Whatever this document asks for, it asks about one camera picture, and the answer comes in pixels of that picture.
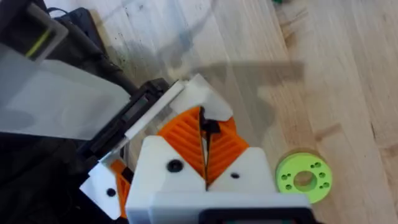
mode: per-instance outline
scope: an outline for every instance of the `screw hole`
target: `screw hole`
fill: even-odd
[[[180,172],[183,167],[184,164],[178,159],[173,159],[167,164],[167,170],[169,172]]]
[[[234,179],[238,179],[240,176],[239,176],[239,174],[234,172],[234,173],[231,174],[231,177],[234,178]]]
[[[106,190],[106,194],[107,194],[109,197],[113,197],[113,196],[116,195],[116,191],[115,191],[114,189],[107,189],[107,190]]]

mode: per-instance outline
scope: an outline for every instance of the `green object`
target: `green object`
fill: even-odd
[[[298,181],[305,173],[307,181]],[[319,202],[328,195],[332,179],[328,164],[307,152],[289,155],[280,162],[276,170],[279,192],[305,194],[311,203]]]

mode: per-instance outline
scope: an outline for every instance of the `wooden table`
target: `wooden table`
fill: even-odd
[[[316,149],[334,174],[319,220],[398,223],[398,1],[46,2],[89,9],[138,85],[203,74],[273,169]]]

